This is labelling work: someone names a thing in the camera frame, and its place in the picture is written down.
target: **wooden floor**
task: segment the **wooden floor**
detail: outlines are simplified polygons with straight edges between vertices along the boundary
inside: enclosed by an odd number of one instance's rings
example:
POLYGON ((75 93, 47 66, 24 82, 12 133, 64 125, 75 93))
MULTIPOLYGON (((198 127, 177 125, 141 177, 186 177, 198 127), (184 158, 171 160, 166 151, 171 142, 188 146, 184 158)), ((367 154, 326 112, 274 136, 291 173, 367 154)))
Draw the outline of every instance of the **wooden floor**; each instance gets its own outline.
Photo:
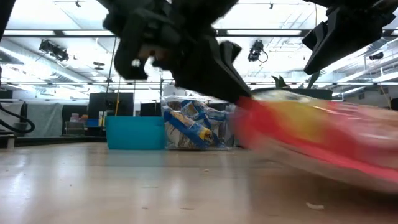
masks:
POLYGON ((108 151, 100 143, 0 151, 4 224, 397 222, 398 197, 244 151, 108 151))

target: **floor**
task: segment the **floor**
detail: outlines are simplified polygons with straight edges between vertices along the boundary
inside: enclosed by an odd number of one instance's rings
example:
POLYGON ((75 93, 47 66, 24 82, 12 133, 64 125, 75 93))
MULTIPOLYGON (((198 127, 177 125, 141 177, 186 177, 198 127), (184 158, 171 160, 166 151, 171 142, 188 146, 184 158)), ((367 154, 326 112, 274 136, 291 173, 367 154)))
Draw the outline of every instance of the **floor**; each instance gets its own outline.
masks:
POLYGON ((0 151, 0 223, 396 223, 398 197, 246 151, 0 151), (307 202, 324 205, 314 210, 307 202))

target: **teal storage bin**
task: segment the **teal storage bin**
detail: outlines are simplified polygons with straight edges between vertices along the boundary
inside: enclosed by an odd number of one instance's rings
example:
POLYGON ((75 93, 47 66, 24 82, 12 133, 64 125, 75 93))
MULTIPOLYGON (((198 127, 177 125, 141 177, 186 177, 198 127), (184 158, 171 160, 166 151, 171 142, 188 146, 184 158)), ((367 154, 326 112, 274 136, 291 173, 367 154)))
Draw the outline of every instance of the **teal storage bin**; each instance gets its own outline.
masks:
POLYGON ((165 149, 163 117, 107 116, 105 128, 109 149, 165 149))

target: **ceiling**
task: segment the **ceiling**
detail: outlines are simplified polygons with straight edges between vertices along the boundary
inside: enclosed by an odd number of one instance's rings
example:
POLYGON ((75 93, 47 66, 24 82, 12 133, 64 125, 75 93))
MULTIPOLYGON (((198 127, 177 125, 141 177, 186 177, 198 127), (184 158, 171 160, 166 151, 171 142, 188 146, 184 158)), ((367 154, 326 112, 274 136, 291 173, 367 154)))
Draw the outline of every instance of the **ceiling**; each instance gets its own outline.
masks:
MULTIPOLYGON (((316 23, 327 19, 325 8, 315 7, 312 3, 299 0, 271 2, 272 7, 268 0, 240 0, 224 18, 215 22, 214 27, 219 29, 312 29, 316 23)), ((95 0, 79 0, 79 4, 81 7, 77 7, 75 1, 72 0, 17 0, 7 29, 103 29, 102 21, 107 14, 107 10, 95 0)), ((395 20, 386 29, 397 27, 398 21, 395 20)), ((283 76, 287 82, 304 82, 308 78, 302 70, 311 51, 301 43, 299 38, 262 38, 264 50, 268 54, 266 63, 248 62, 247 60, 249 49, 258 38, 230 37, 219 38, 218 40, 227 39, 242 47, 234 66, 247 82, 272 82, 271 75, 283 76)), ((114 48, 117 48, 119 44, 118 39, 104 37, 97 39, 47 38, 47 40, 66 48, 71 59, 67 63, 57 63, 49 55, 42 55, 38 50, 42 41, 41 38, 3 38, 0 50, 10 50, 25 57, 29 62, 30 71, 32 67, 37 67, 33 64, 42 65, 42 67, 36 68, 30 73, 45 70, 57 71, 63 78, 68 79, 62 80, 62 82, 104 82, 109 74, 113 81, 121 80, 125 82, 111 66, 114 48), (95 70, 96 65, 93 65, 93 62, 104 63, 103 70, 95 70)), ((397 46, 390 44, 388 47, 394 49, 397 46)), ((325 75, 320 81, 336 82, 363 70, 364 55, 378 49, 366 48, 360 54, 352 55, 351 60, 346 58, 344 62, 326 68, 325 75)), ((161 72, 150 66, 147 73, 150 76, 148 82, 153 83, 140 83, 142 89, 136 91, 138 100, 159 98, 160 76, 171 78, 169 72, 161 72)), ((41 79, 40 75, 34 76, 34 78, 41 79)), ((131 89, 132 86, 111 86, 111 90, 118 88, 131 89)), ((104 91, 104 87, 97 86, 91 88, 91 91, 104 91)))

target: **motion-blurred object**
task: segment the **motion-blurred object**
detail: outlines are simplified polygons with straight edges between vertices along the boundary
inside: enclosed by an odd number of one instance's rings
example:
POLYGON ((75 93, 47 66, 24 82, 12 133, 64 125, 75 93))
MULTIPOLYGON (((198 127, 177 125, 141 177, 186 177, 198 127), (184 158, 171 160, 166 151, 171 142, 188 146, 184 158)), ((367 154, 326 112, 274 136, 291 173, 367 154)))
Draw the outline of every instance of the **motion-blurred object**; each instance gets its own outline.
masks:
POLYGON ((239 106, 235 134, 245 147, 327 178, 398 192, 395 111, 285 90, 242 98, 239 106))

